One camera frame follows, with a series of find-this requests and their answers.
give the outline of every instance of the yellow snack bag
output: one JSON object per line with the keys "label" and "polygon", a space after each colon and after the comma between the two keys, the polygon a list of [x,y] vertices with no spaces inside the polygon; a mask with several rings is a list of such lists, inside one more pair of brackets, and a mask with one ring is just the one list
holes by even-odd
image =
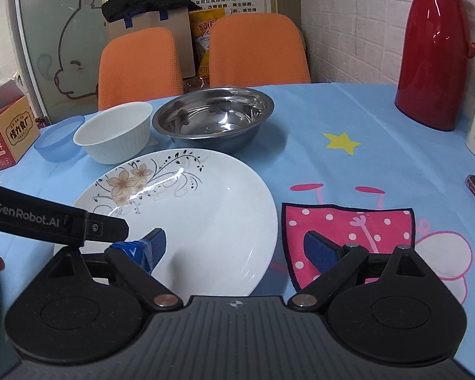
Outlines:
{"label": "yellow snack bag", "polygon": [[211,8],[209,10],[191,11],[190,28],[192,38],[195,42],[195,49],[199,57],[200,65],[197,75],[200,77],[209,76],[209,35],[211,27],[218,18],[224,17],[225,8]]}

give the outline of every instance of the white plate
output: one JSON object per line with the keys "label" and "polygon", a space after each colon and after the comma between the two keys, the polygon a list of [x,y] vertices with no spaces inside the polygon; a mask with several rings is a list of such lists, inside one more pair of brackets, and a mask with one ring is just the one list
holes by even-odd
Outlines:
{"label": "white plate", "polygon": [[[278,220],[269,189],[247,165],[215,151],[164,150],[128,161],[74,205],[126,219],[128,240],[163,228],[167,250],[153,276],[184,301],[249,295],[275,250]],[[88,241],[81,251],[107,247]]]}

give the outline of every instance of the cartoon print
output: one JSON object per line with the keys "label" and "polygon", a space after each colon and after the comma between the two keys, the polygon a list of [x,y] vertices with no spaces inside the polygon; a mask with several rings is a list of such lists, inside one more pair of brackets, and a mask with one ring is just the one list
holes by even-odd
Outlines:
{"label": "cartoon print", "polygon": [[349,155],[353,155],[353,149],[361,145],[361,143],[350,140],[347,133],[338,136],[329,133],[324,133],[324,135],[331,141],[326,148],[341,148]]}
{"label": "cartoon print", "polygon": [[[101,5],[101,0],[79,0],[60,35],[59,70],[53,81],[71,100],[97,95],[100,54],[106,45]],[[48,74],[47,64],[48,58],[41,59],[43,76]]]}
{"label": "cartoon print", "polygon": [[[322,203],[322,184],[298,184],[292,191],[315,190]],[[399,244],[410,244],[433,269],[460,303],[466,300],[465,274],[471,267],[469,243],[454,231],[430,232],[426,219],[420,219],[415,241],[415,219],[412,209],[383,210],[385,192],[358,186],[356,191],[378,195],[377,210],[347,208],[335,205],[301,205],[284,203],[282,226],[285,255],[296,290],[306,287],[320,276],[304,253],[304,235],[314,230],[343,246],[358,243],[370,253],[391,253]]]}
{"label": "cartoon print", "polygon": [[51,81],[49,68],[53,65],[53,58],[49,54],[41,54],[37,57],[37,68],[44,80]]}

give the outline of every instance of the orange chair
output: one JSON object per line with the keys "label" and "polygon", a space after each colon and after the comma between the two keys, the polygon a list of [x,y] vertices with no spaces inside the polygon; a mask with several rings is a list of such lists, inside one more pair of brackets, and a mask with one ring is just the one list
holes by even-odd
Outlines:
{"label": "orange chair", "polygon": [[211,87],[310,83],[298,28],[281,14],[243,13],[211,29]]}
{"label": "orange chair", "polygon": [[183,94],[176,42],[154,27],[112,40],[102,51],[99,110]]}

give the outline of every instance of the silver rivet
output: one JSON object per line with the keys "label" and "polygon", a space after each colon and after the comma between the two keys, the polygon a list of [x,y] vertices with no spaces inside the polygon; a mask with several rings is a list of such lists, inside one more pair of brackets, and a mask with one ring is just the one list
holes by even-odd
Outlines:
{"label": "silver rivet", "polygon": [[172,307],[178,303],[178,298],[174,294],[161,294],[153,299],[159,307]]}
{"label": "silver rivet", "polygon": [[299,307],[311,307],[317,304],[317,298],[311,294],[297,294],[292,298],[292,303]]}

